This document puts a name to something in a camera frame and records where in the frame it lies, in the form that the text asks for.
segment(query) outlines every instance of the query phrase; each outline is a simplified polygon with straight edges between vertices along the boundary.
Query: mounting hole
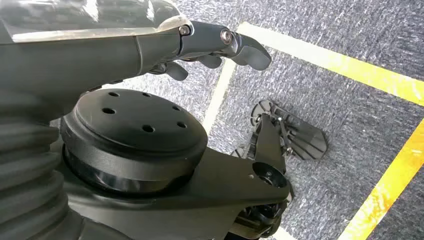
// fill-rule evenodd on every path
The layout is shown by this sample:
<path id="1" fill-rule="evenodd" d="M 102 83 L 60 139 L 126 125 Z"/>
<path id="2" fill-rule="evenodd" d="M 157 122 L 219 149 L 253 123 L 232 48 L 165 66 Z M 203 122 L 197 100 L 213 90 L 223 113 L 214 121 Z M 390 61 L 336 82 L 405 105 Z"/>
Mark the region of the mounting hole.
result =
<path id="1" fill-rule="evenodd" d="M 180 127 L 180 128 L 183 128 L 183 129 L 186 129 L 186 128 L 187 128 L 187 125 L 185 125 L 185 124 L 184 124 L 184 122 L 182 122 L 182 121 L 179 121 L 179 122 L 177 122 L 176 124 L 177 124 L 177 125 L 178 125 L 178 127 Z"/>
<path id="2" fill-rule="evenodd" d="M 155 131 L 155 129 L 150 125 L 143 125 L 142 129 L 148 133 L 153 133 Z"/>
<path id="3" fill-rule="evenodd" d="M 252 164 L 254 173 L 266 184 L 277 188 L 283 188 L 287 185 L 284 175 L 275 167 L 263 162 L 255 162 Z"/>
<path id="4" fill-rule="evenodd" d="M 116 92 L 109 92 L 109 95 L 110 96 L 112 96 L 112 97 L 119 97 L 119 94 L 118 93 L 116 93 Z"/>
<path id="5" fill-rule="evenodd" d="M 108 107 L 103 108 L 102 111 L 105 114 L 115 114 L 117 112 L 117 111 L 113 110 L 112 108 L 108 108 Z"/>

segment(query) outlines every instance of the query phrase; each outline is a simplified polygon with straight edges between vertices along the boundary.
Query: metal bolt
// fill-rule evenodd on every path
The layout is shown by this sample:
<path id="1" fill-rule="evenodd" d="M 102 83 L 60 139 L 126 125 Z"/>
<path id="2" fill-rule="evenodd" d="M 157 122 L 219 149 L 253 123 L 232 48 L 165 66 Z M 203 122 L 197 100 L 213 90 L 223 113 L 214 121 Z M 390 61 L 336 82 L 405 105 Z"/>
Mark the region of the metal bolt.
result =
<path id="1" fill-rule="evenodd" d="M 287 151 L 286 151 L 288 154 L 293 154 L 293 149 L 291 148 L 291 147 L 289 147 L 289 148 L 287 148 Z"/>
<path id="2" fill-rule="evenodd" d="M 261 121 L 262 116 L 260 114 L 257 115 L 256 117 L 256 122 L 259 123 Z"/>
<path id="3" fill-rule="evenodd" d="M 233 40 L 233 35 L 231 34 L 230 30 L 224 28 L 221 31 L 221 40 L 226 45 L 229 45 L 231 43 L 231 41 Z"/>
<path id="4" fill-rule="evenodd" d="M 179 34 L 181 34 L 181 36 L 187 36 L 190 34 L 190 27 L 187 25 L 182 25 L 179 27 Z"/>

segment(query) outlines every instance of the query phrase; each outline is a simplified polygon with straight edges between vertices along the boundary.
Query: floor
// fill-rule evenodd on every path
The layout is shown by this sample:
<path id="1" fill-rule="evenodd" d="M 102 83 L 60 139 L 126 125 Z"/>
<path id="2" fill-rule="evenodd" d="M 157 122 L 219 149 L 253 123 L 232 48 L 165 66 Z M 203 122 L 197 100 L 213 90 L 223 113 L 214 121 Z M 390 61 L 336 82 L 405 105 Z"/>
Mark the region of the floor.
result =
<path id="1" fill-rule="evenodd" d="M 237 29 L 242 22 L 289 35 L 337 53 L 424 80 L 422 0 L 175 0 L 191 20 Z M 357 213 L 407 139 L 424 107 L 267 47 L 266 71 L 237 66 L 208 146 L 230 153 L 251 131 L 249 114 L 270 99 L 325 132 L 323 159 L 287 162 L 296 194 L 281 227 L 297 240 L 335 240 Z M 222 66 L 181 63 L 182 82 L 145 75 L 114 85 L 174 101 L 200 122 Z M 421 167 L 370 240 L 424 239 L 424 167 Z"/>

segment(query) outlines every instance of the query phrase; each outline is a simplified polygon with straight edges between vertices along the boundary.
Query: white line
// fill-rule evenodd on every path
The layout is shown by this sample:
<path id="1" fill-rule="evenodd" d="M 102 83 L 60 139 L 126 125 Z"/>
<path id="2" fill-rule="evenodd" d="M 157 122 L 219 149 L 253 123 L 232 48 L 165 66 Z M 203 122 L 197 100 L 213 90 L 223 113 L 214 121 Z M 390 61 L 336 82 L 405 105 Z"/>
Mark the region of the white line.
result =
<path id="1" fill-rule="evenodd" d="M 296 238 L 292 237 L 290 233 L 288 233 L 281 226 L 278 228 L 277 232 L 272 235 L 276 240 L 296 240 Z"/>
<path id="2" fill-rule="evenodd" d="M 212 126 L 214 125 L 215 119 L 220 111 L 224 95 L 235 69 L 236 63 L 231 59 L 226 59 L 202 123 L 208 135 L 211 132 Z"/>

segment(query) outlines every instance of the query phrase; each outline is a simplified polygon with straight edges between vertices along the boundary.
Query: robotic hand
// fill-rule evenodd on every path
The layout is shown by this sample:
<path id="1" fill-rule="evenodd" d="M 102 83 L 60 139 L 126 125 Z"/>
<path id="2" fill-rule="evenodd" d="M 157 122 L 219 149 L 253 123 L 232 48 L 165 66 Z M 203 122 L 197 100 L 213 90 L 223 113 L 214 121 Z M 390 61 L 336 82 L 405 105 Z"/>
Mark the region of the robotic hand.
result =
<path id="1" fill-rule="evenodd" d="M 288 149 L 325 152 L 321 131 L 263 108 L 249 157 L 225 155 L 177 104 L 96 90 L 146 73 L 184 80 L 176 60 L 271 63 L 254 39 L 168 0 L 2 0 L 0 18 L 0 240 L 270 236 L 292 198 Z"/>

